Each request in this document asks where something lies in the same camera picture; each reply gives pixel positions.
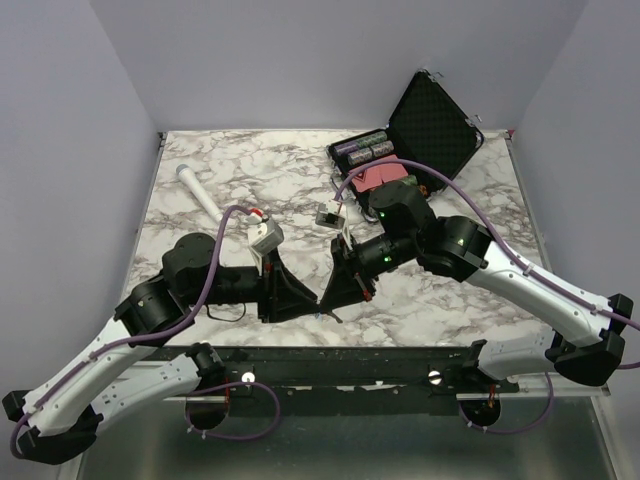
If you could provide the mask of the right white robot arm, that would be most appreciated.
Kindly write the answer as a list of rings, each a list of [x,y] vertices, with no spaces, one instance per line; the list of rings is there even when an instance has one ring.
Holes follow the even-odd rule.
[[[496,294],[546,325],[516,339],[473,342],[459,370],[467,389],[480,392],[510,376],[551,371],[602,386],[620,366],[629,298],[602,297],[559,279],[502,247],[468,217],[436,216],[421,192],[401,181],[375,189],[369,204],[384,232],[362,243],[343,235],[332,241],[333,270],[321,311],[371,300],[381,274],[416,261],[428,273]]]

